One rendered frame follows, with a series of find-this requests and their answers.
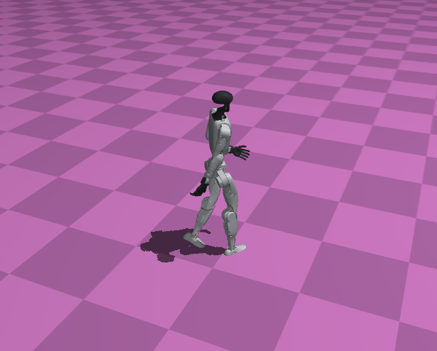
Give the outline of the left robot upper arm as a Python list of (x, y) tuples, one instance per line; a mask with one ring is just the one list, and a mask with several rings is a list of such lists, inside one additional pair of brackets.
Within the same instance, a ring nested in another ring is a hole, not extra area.
[[(209, 111), (209, 115), (210, 115), (211, 112), (213, 112), (214, 110), (217, 110), (217, 108), (211, 108), (211, 110)], [(209, 122), (208, 122), (207, 129), (206, 129), (206, 139), (209, 140)]]

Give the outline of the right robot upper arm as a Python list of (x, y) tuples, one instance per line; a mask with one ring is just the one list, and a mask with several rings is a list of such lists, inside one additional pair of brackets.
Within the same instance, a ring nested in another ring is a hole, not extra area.
[(212, 158), (214, 159), (215, 156), (220, 155), (224, 159), (224, 156), (221, 153), (221, 151), (224, 150), (225, 144), (227, 143), (229, 137), (231, 136), (231, 130), (229, 126), (226, 124), (221, 124), (220, 128), (218, 129), (217, 136), (218, 139), (216, 142), (216, 146), (214, 148)]

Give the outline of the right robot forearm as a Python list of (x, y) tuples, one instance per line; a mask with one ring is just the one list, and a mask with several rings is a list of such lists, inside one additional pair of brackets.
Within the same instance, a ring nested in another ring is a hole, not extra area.
[(210, 184), (211, 179), (214, 176), (214, 173), (216, 169), (219, 167), (219, 164), (223, 161), (223, 158), (220, 155), (217, 155), (214, 157), (212, 161), (209, 162), (209, 166), (204, 173), (204, 176), (206, 178), (205, 184)]

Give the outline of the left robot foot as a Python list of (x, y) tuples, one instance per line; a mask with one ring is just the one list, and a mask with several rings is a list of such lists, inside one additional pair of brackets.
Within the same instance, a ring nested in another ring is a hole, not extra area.
[(192, 235), (192, 233), (190, 233), (190, 232), (185, 233), (183, 238), (199, 248), (205, 247), (205, 243), (203, 243), (198, 236), (196, 238), (194, 238), (195, 236), (192, 235), (192, 236), (194, 236), (194, 237), (192, 237), (191, 235)]

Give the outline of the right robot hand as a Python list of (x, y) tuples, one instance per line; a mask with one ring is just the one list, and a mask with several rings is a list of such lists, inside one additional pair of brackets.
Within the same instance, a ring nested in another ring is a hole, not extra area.
[(206, 192), (206, 188), (209, 184), (205, 184), (206, 178), (203, 177), (201, 180), (201, 185), (194, 191), (193, 193), (190, 192), (192, 196), (201, 196), (204, 192)]

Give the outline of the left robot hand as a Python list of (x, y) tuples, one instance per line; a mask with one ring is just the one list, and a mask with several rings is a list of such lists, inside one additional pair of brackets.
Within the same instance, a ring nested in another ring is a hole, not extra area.
[[(246, 153), (246, 152), (243, 152), (243, 151), (248, 151), (248, 152), (250, 152), (249, 150), (246, 150), (246, 149), (242, 149), (243, 147), (245, 148), (246, 146), (235, 146), (235, 147), (233, 147), (233, 146), (229, 146), (229, 147), (231, 147), (231, 151), (230, 152), (228, 152), (229, 154), (231, 154), (231, 153), (233, 153), (235, 156), (238, 156), (238, 157), (240, 157), (240, 158), (242, 158), (242, 159), (244, 159), (244, 160), (246, 160), (244, 157), (242, 157), (242, 156), (245, 156), (245, 157), (247, 157), (248, 158), (248, 156), (246, 156), (246, 155), (244, 155), (244, 154), (247, 154), (247, 155), (250, 155), (249, 153)], [(243, 153), (243, 154), (242, 154)], [(240, 155), (242, 155), (242, 156), (240, 156)]]

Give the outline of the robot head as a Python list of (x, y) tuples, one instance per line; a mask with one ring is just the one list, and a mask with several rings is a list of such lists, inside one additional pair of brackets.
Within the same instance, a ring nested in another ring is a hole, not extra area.
[(217, 111), (212, 114), (213, 119), (218, 121), (222, 120), (222, 116), (225, 116), (224, 119), (227, 118), (224, 112), (230, 110), (230, 103), (233, 100), (233, 95), (228, 91), (217, 91), (213, 94), (212, 100), (216, 104), (224, 105), (219, 107)]

